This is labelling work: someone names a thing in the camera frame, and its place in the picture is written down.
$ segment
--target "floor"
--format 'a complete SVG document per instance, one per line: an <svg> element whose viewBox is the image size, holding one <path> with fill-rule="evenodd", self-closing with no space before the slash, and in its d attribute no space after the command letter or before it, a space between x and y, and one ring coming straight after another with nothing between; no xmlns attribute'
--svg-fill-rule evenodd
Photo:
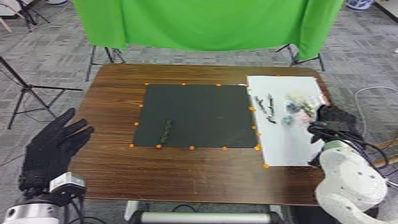
<svg viewBox="0 0 398 224"><path fill-rule="evenodd" d="M88 90L86 82L91 45L86 39L84 28L70 3L51 6L45 1L36 5L38 11L52 21L42 21L35 32L27 32L24 20L8 20L15 33L10 34L0 27L0 52L15 66L24 78L38 85L79 87ZM372 86L398 88L398 24L378 8L365 13L342 10L333 27L326 47L322 50L328 72L322 78L333 95L335 104L360 115L354 101L356 91ZM287 66L289 53L276 53L276 49L258 49L234 52L189 52L173 49L157 49L131 46L123 50L129 63L134 64L212 64L242 66ZM106 52L97 54L97 62L107 63ZM319 69L319 63L306 63ZM100 66L95 66L95 78ZM45 112L20 115L13 130L8 130L8 121L15 109L20 88L10 78L0 74L0 164L11 161L26 151L26 145L38 131L47 125L51 116ZM54 97L54 91L40 91L43 98ZM54 111L58 114L70 107L79 107L84 92L68 92L58 101ZM372 143L385 142L398 136L398 93L388 90L370 90L362 94L362 107L369 121L367 139ZM36 107L29 98L26 108ZM398 148L386 152L397 154ZM13 205L19 192L19 175L24 159L17 159L0 166L0 214ZM152 209L171 211L177 204L152 203ZM266 211L266 206L195 205L202 211ZM90 201L90 214L100 216L115 223L122 222L125 202Z"/></svg>

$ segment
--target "tripod leg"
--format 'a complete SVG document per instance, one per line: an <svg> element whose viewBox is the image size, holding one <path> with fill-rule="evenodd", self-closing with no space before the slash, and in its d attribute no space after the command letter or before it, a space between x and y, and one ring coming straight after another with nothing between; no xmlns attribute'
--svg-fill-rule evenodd
<svg viewBox="0 0 398 224"><path fill-rule="evenodd" d="M115 61L115 58L113 58L113 55L111 55L111 50L109 50L109 48L106 47L106 51L107 51L107 55L109 55L109 61L111 61L111 63L115 64L116 63L116 61Z"/></svg>
<svg viewBox="0 0 398 224"><path fill-rule="evenodd" d="M45 110L49 111L49 113L52 114L54 118L58 118L58 116L56 116L56 114L52 112L51 106L47 105L47 103L45 103L43 99L40 98L40 96L38 96L38 94L36 94L33 89L29 90L29 93L33 94L36 100L40 101L42 106L43 106Z"/></svg>
<svg viewBox="0 0 398 224"><path fill-rule="evenodd" d="M91 80L91 69L93 69L93 64L95 64L95 57L97 57L97 45L93 45L93 50L91 50L91 64L90 64L90 70L88 70L88 75L86 75L86 82Z"/></svg>
<svg viewBox="0 0 398 224"><path fill-rule="evenodd" d="M283 49L287 48L287 47L290 47L290 44L287 44L280 49L278 49L278 51L276 52L282 52L283 51Z"/></svg>
<svg viewBox="0 0 398 224"><path fill-rule="evenodd" d="M22 90L22 94L20 94L20 98L19 98L19 102L17 102L17 108L15 108L15 112L13 112L13 117L10 120L10 127L8 127L10 130L11 130L15 119L17 119L17 114L19 114L19 110L20 110L20 106L22 106L22 100L24 100L26 93L27 93L27 91Z"/></svg>
<svg viewBox="0 0 398 224"><path fill-rule="evenodd" d="M47 17L40 14L40 12L31 8L29 10L33 10L35 14L42 17L42 19L47 21L47 23L52 23L47 19Z"/></svg>
<svg viewBox="0 0 398 224"><path fill-rule="evenodd" d="M326 70L326 64L324 64L324 59L321 54L319 54L319 60L321 60L321 68L322 68L322 71L326 72L328 70Z"/></svg>
<svg viewBox="0 0 398 224"><path fill-rule="evenodd" d="M27 17L27 21L29 21L29 23L33 23L35 25L38 25L38 22L36 22L36 20L35 20L33 14L31 14L31 12L29 12L27 4L22 2L22 0L17 0L17 1L19 1L19 3L20 3L22 12L24 12L24 15L26 15L26 17Z"/></svg>
<svg viewBox="0 0 398 224"><path fill-rule="evenodd" d="M118 57L122 59L122 63L127 64L127 60L125 60L125 58L122 56L122 50L120 49L115 49L115 52L116 52L116 55L118 55Z"/></svg>

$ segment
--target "green backdrop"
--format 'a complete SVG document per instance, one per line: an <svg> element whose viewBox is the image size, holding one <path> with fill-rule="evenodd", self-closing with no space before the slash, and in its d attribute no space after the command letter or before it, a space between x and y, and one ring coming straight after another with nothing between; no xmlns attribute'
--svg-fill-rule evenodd
<svg viewBox="0 0 398 224"><path fill-rule="evenodd" d="M344 0L75 0L91 44L221 51L294 43L317 56Z"/></svg>

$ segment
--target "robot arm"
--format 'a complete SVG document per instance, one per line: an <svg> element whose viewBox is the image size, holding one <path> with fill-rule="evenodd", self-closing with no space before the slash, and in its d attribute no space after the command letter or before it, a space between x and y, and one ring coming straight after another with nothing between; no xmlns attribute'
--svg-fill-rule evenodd
<svg viewBox="0 0 398 224"><path fill-rule="evenodd" d="M388 183L358 151L342 141L326 144L321 155L326 180L317 188L321 207L344 224L388 224L365 211L388 195Z"/></svg>

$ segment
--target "black glove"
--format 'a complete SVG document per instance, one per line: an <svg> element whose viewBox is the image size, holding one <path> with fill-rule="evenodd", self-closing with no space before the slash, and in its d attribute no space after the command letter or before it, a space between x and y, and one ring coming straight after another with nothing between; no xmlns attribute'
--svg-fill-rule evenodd
<svg viewBox="0 0 398 224"><path fill-rule="evenodd" d="M308 131L315 134L312 143L321 139L330 142L338 139L363 141L356 129L358 118L337 106L322 106L317 111L317 122L312 123Z"/></svg>
<svg viewBox="0 0 398 224"><path fill-rule="evenodd" d="M51 181L68 172L72 157L84 147L95 132L93 127L83 131L88 126L86 119L65 127L74 116L75 108L67 111L49 124L27 146L20 189L38 194L47 192Z"/></svg>

